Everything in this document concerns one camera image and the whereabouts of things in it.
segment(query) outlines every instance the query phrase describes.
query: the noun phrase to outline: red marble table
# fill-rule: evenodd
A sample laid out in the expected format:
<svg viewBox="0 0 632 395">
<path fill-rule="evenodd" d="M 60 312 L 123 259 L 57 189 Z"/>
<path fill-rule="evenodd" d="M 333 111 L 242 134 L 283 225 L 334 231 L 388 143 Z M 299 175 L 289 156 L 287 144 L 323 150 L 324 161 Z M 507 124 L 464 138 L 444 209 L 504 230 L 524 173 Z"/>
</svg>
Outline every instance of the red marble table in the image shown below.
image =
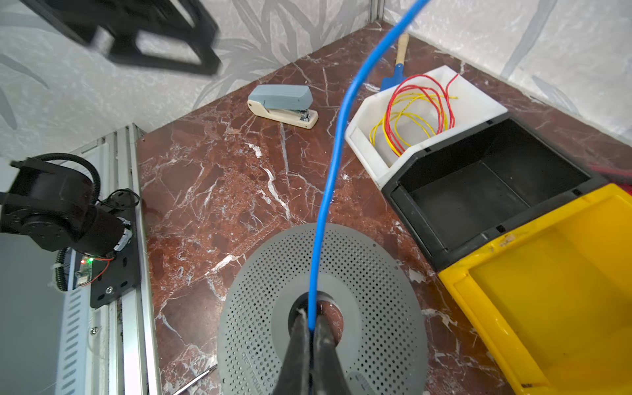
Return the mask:
<svg viewBox="0 0 632 395">
<path fill-rule="evenodd" d="M 217 361 L 217 329 L 228 289 L 265 240 L 315 222 L 335 119 L 356 71 L 389 25 L 373 23 L 138 142 L 159 365 L 172 394 Z M 392 75 L 394 50 L 371 74 L 356 107 Z M 632 148 L 524 96 L 464 62 L 411 39 L 406 73 L 443 64 L 585 163 L 632 169 Z M 260 83 L 307 84 L 320 119 L 312 130 L 255 117 L 246 98 Z M 357 229 L 399 260 L 425 316 L 429 372 L 424 395 L 511 394 L 472 325 L 349 147 L 329 221 Z M 218 394 L 217 372 L 190 389 Z"/>
</svg>

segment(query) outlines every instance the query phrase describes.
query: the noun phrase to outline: storage bin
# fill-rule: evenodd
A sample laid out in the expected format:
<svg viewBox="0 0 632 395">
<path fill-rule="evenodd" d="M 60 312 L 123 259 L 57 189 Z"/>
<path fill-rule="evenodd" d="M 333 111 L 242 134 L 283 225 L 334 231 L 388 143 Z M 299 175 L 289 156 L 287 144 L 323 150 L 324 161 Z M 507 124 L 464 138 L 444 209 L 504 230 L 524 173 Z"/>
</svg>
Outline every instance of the storage bin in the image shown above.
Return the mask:
<svg viewBox="0 0 632 395">
<path fill-rule="evenodd" d="M 505 114 L 415 152 L 382 192 L 439 272 L 606 183 Z"/>
<path fill-rule="evenodd" d="M 441 66 L 426 73 L 435 78 L 444 88 L 447 83 L 456 75 L 451 68 Z M 417 84 L 421 86 L 438 88 L 430 80 L 424 77 L 417 77 L 406 84 Z M 378 189 L 382 189 L 386 182 L 393 177 L 395 172 L 415 153 L 441 142 L 447 138 L 468 130 L 488 119 L 507 112 L 507 109 L 494 99 L 484 94 L 469 81 L 458 77 L 452 82 L 449 89 L 451 97 L 458 99 L 450 100 L 450 105 L 456 118 L 456 126 L 436 136 L 428 138 L 423 130 L 406 117 L 402 117 L 398 123 L 399 134 L 411 146 L 406 149 L 401 157 L 391 150 L 381 131 L 375 139 L 375 146 L 369 141 L 371 129 L 384 117 L 386 107 L 397 87 L 392 87 L 383 92 L 367 97 L 363 102 L 345 131 L 345 139 L 353 152 L 356 154 L 362 166 L 367 170 L 368 175 L 375 182 Z M 426 119 L 434 128 L 437 125 L 437 113 L 432 105 L 418 100 L 409 107 L 406 112 L 412 112 L 423 119 Z"/>
<path fill-rule="evenodd" d="M 516 394 L 632 394 L 632 197 L 610 184 L 439 273 Z"/>
</svg>

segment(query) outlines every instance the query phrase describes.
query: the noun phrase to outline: round gray mat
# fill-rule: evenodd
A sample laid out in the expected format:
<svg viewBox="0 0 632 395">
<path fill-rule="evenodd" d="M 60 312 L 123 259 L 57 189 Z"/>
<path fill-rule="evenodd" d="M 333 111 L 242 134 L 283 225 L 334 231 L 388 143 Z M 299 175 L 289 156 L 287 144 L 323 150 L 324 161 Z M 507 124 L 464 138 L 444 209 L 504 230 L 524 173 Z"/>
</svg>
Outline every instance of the round gray mat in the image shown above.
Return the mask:
<svg viewBox="0 0 632 395">
<path fill-rule="evenodd" d="M 231 286 L 217 344 L 225 395 L 274 389 L 292 306 L 308 290 L 315 230 L 316 224 L 297 226 L 266 241 Z M 336 351 L 353 395 L 423 392 L 422 313 L 408 279 L 381 246 L 358 231 L 328 224 L 319 295 L 343 315 Z"/>
</svg>

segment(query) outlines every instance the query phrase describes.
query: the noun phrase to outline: wallpaper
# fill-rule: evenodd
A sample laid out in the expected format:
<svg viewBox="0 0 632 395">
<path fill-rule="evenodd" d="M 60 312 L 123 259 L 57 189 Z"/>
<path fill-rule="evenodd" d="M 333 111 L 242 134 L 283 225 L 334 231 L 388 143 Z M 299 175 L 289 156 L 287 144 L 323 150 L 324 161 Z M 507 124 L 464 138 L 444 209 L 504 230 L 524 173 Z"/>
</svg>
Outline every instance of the wallpaper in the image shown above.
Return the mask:
<svg viewBox="0 0 632 395">
<path fill-rule="evenodd" d="M 18 0 L 0 0 L 0 156 L 68 152 L 129 123 L 154 130 L 368 22 L 370 0 L 202 0 L 220 28 L 213 77 L 118 66 L 108 34 L 85 48 Z M 188 58 L 146 35 L 147 53 Z"/>
<path fill-rule="evenodd" d="M 386 0 L 397 22 L 413 0 Z M 632 145 L 632 2 L 433 0 L 416 37 Z"/>
</svg>

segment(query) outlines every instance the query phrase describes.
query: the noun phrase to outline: small shovel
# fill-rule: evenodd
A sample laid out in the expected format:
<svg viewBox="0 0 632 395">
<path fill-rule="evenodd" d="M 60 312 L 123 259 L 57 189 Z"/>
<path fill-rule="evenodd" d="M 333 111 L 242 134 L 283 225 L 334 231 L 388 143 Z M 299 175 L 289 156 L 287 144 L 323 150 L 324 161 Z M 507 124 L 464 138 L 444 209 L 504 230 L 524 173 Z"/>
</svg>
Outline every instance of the small shovel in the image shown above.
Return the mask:
<svg viewBox="0 0 632 395">
<path fill-rule="evenodd" d="M 395 58 L 395 72 L 390 78 L 382 80 L 382 86 L 380 92 L 387 90 L 390 87 L 395 87 L 402 83 L 406 78 L 404 77 L 404 60 L 406 59 L 406 47 L 408 47 L 408 33 L 404 33 L 399 36 L 397 43 L 397 57 Z"/>
</svg>

